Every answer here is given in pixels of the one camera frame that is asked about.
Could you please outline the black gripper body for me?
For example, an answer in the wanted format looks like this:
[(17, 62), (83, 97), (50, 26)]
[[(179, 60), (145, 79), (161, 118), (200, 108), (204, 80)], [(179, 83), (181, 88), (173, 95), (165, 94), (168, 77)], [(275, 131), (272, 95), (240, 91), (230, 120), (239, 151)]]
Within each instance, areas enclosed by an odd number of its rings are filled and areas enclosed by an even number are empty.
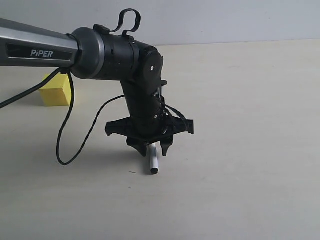
[(105, 133), (126, 137), (131, 147), (146, 147), (160, 143), (168, 147), (174, 136), (180, 133), (194, 134), (194, 120), (168, 105), (162, 86), (147, 92), (139, 86), (123, 86), (123, 97), (128, 108), (128, 117), (108, 121)]

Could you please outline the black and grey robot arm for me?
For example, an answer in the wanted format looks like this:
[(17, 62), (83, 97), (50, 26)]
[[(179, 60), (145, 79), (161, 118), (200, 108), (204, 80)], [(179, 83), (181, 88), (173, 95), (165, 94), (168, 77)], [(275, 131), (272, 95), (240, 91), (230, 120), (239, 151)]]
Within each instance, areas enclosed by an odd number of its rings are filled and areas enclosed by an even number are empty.
[(70, 34), (1, 19), (0, 64), (7, 67), (55, 68), (86, 80), (119, 81), (129, 117), (108, 122), (107, 135), (126, 137), (141, 155), (159, 143), (167, 155), (174, 136), (194, 133), (194, 122), (165, 103), (164, 59), (151, 45), (134, 40), (129, 31), (114, 35), (96, 24)]

